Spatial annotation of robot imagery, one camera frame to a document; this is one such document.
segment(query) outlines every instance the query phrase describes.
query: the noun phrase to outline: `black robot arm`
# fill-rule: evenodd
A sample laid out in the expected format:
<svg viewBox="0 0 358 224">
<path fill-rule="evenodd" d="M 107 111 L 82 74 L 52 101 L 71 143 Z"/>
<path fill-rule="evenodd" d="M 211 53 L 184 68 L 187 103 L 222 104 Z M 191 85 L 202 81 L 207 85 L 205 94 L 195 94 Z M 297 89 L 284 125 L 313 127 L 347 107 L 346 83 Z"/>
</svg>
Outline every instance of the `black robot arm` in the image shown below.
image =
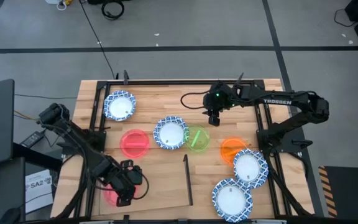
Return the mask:
<svg viewBox="0 0 358 224">
<path fill-rule="evenodd" d="M 139 166 L 134 166 L 132 160 L 118 163 L 111 156 L 103 154 L 104 140 L 101 142 L 97 132 L 81 129 L 70 121 L 70 112 L 64 105 L 54 103 L 39 116 L 37 123 L 65 140 L 61 146 L 69 147 L 83 157 L 88 179 L 96 178 L 104 186 L 110 185 L 118 195 L 118 207 L 131 204 L 135 185 L 142 184 L 143 174 Z M 98 151 L 96 148 L 100 144 L 103 147 Z"/>
<path fill-rule="evenodd" d="M 254 85 L 234 84 L 229 87 L 223 82 L 212 85 L 205 94 L 203 105 L 207 109 L 209 124 L 219 126 L 219 112 L 235 106 L 254 106 L 259 103 L 296 106 L 300 113 L 281 123 L 273 123 L 265 132 L 266 141 L 273 147 L 280 144 L 284 135 L 307 123 L 322 123 L 328 120 L 328 102 L 313 91 L 267 91 Z"/>
</svg>

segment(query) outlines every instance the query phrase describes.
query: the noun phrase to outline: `wooden table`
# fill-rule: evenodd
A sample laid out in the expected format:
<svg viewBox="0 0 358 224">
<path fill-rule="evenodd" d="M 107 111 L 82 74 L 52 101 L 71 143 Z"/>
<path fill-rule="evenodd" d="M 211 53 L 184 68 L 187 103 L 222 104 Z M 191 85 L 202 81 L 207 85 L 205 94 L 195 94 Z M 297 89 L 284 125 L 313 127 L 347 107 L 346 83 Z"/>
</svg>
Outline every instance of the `wooden table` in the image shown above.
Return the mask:
<svg viewBox="0 0 358 224">
<path fill-rule="evenodd" d="M 265 79 L 264 82 L 266 90 L 282 91 L 280 79 Z M 78 93 L 73 121 L 84 129 L 89 128 L 90 125 L 96 83 L 97 80 L 82 81 Z M 135 164 L 141 164 L 140 166 L 145 164 L 169 164 L 181 161 L 183 156 L 188 154 L 194 205 L 99 215 L 100 200 L 103 200 L 103 198 L 101 197 L 101 192 L 96 190 L 92 212 L 93 219 L 122 220 L 123 215 L 130 215 L 131 219 L 142 220 L 220 218 L 212 206 L 212 189 L 220 180 L 234 177 L 232 167 L 226 165 L 219 155 L 220 144 L 225 138 L 240 136 L 248 142 L 252 150 L 258 150 L 255 133 L 257 122 L 253 107 L 235 107 L 230 111 L 221 113 L 221 125 L 214 127 L 208 124 L 208 117 L 201 114 L 203 110 L 189 110 L 180 104 L 180 97 L 183 94 L 202 92 L 208 89 L 209 85 L 114 85 L 111 87 L 111 92 L 127 90 L 134 94 L 137 99 L 137 105 L 135 115 L 127 121 L 116 122 L 109 119 L 106 120 L 105 127 L 111 127 L 111 129 L 107 129 L 106 153 L 118 161 L 127 159 L 119 148 L 119 141 L 126 131 L 136 128 L 144 130 L 150 136 L 150 149 L 143 158 L 134 159 Z M 99 99 L 97 125 L 99 124 L 103 107 L 103 91 Z M 184 102 L 188 106 L 199 106 L 202 105 L 202 97 L 202 95 L 190 95 L 185 98 Z M 270 105 L 270 111 L 273 122 L 281 122 L 289 116 L 286 106 Z M 168 151 L 157 146 L 152 137 L 152 132 L 157 121 L 166 116 L 175 115 L 181 116 L 188 124 L 197 124 L 208 129 L 211 140 L 206 152 L 195 154 L 184 146 L 176 151 Z M 264 114 L 262 117 L 264 127 L 267 127 Z M 285 153 L 281 153 L 280 157 L 287 187 L 307 211 L 314 213 L 303 164 L 301 161 Z M 80 179 L 81 164 L 82 158 L 76 156 L 62 167 L 51 217 L 58 215 L 76 192 Z M 277 186 L 276 191 L 280 213 L 284 214 L 282 195 Z M 258 189 L 251 190 L 251 193 L 254 207 L 249 218 L 273 218 L 274 214 L 268 183 L 265 183 Z M 82 215 L 85 213 L 85 198 L 86 196 L 84 195 L 83 206 L 81 207 Z"/>
</svg>

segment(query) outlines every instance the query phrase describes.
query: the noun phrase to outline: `white plate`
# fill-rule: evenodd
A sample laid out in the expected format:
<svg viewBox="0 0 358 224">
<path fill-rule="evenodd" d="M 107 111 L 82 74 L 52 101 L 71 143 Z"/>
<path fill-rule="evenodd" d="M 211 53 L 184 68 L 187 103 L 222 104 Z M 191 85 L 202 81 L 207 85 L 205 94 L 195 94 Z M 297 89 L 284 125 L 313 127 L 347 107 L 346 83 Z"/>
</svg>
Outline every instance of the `white plate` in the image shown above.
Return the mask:
<svg viewBox="0 0 358 224">
<path fill-rule="evenodd" d="M 124 90 L 115 91 L 104 100 L 103 113 L 105 117 L 123 121 L 135 113 L 136 99 Z"/>
<path fill-rule="evenodd" d="M 212 203 L 227 222 L 246 220 L 252 211 L 251 192 L 232 178 L 221 180 L 212 191 Z"/>
<path fill-rule="evenodd" d="M 177 116 L 167 116 L 161 119 L 154 128 L 155 142 L 163 149 L 180 148 L 188 139 L 189 130 L 183 119 Z"/>
<path fill-rule="evenodd" d="M 255 189 L 265 183 L 269 170 L 262 154 L 250 149 L 239 151 L 233 160 L 234 175 L 247 188 Z"/>
</svg>

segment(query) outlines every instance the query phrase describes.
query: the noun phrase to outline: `orange plastic bowl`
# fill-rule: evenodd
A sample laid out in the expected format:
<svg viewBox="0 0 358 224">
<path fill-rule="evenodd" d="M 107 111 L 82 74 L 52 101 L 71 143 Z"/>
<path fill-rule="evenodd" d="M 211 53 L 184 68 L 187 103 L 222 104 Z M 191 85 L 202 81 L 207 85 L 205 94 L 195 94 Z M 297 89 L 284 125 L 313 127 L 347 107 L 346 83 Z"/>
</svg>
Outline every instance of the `orange plastic bowl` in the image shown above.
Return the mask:
<svg viewBox="0 0 358 224">
<path fill-rule="evenodd" d="M 221 157 L 225 163 L 233 166 L 234 157 L 245 148 L 247 148 L 247 143 L 242 138 L 229 137 L 221 144 Z"/>
</svg>

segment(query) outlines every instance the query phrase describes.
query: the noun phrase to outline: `plate rim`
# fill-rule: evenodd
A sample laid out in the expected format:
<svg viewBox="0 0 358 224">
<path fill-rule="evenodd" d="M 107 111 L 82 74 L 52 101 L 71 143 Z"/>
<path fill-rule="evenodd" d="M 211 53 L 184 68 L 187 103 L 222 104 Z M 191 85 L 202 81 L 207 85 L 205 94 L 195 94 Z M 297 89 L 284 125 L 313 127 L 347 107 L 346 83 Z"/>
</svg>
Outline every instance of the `plate rim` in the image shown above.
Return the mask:
<svg viewBox="0 0 358 224">
<path fill-rule="evenodd" d="M 161 140 L 160 140 L 160 130 L 158 130 L 159 126 L 158 124 L 165 122 L 165 123 L 176 123 L 176 120 L 180 119 L 182 121 L 182 124 L 180 125 L 182 127 L 182 129 L 184 129 L 184 133 L 185 133 L 185 137 L 179 142 L 179 144 L 175 145 L 175 146 L 168 146 L 166 144 L 164 144 Z M 167 116 L 165 118 L 160 119 L 157 124 L 155 125 L 155 128 L 153 130 L 153 138 L 154 141 L 157 143 L 158 146 L 160 146 L 163 149 L 168 149 L 168 150 L 175 150 L 175 149 L 179 149 L 180 147 L 182 147 L 182 145 L 184 145 L 184 143 L 187 142 L 189 136 L 189 131 L 188 131 L 188 126 L 185 122 L 185 120 L 179 116 Z"/>
<path fill-rule="evenodd" d="M 127 116 L 125 117 L 116 117 L 113 116 L 110 112 L 110 104 L 117 98 L 121 97 L 121 95 L 125 95 L 128 94 L 129 96 L 124 96 L 125 98 L 129 99 L 132 103 L 132 109 L 131 111 L 128 113 Z M 109 94 L 103 101 L 103 114 L 105 117 L 113 119 L 115 121 L 124 121 L 125 119 L 130 118 L 134 113 L 135 113 L 135 107 L 136 107 L 136 97 L 135 95 L 133 95 L 132 93 L 129 93 L 128 91 L 125 90 L 117 90 L 112 92 L 111 94 Z"/>
<path fill-rule="evenodd" d="M 236 186 L 238 189 L 240 189 L 241 191 L 244 192 L 245 197 L 246 197 L 246 207 L 243 209 L 243 211 L 240 214 L 237 215 L 228 215 L 226 213 L 224 213 L 224 211 L 222 211 L 220 209 L 220 207 L 218 206 L 218 193 L 219 193 L 219 189 L 223 188 L 223 187 L 227 187 L 227 186 Z M 240 182 L 234 180 L 233 178 L 226 178 L 223 179 L 221 181 L 219 181 L 214 189 L 212 190 L 212 203 L 214 208 L 216 209 L 216 212 L 218 213 L 218 215 L 220 217 L 222 217 L 223 219 L 225 219 L 225 221 L 227 222 L 239 222 L 241 220 L 245 220 L 249 217 L 249 214 L 252 211 L 252 208 L 254 207 L 254 203 L 252 200 L 252 195 L 250 192 L 250 189 L 248 189 L 245 185 L 241 184 Z"/>
<path fill-rule="evenodd" d="M 239 174 L 237 173 L 236 162 L 237 162 L 238 158 L 240 158 L 241 156 L 243 156 L 245 154 L 251 155 L 254 158 L 256 158 L 258 161 L 258 164 L 259 164 L 260 172 L 258 173 L 257 177 L 252 181 L 245 181 L 245 180 L 241 179 Z M 239 182 L 242 182 L 249 189 L 256 189 L 256 188 L 262 186 L 266 182 L 267 176 L 269 174 L 267 162 L 266 162 L 265 158 L 263 158 L 262 153 L 260 153 L 258 151 L 253 151 L 249 148 L 245 148 L 236 154 L 236 156 L 234 157 L 234 160 L 233 160 L 233 166 L 234 166 L 234 176 L 236 177 L 236 179 Z"/>
</svg>

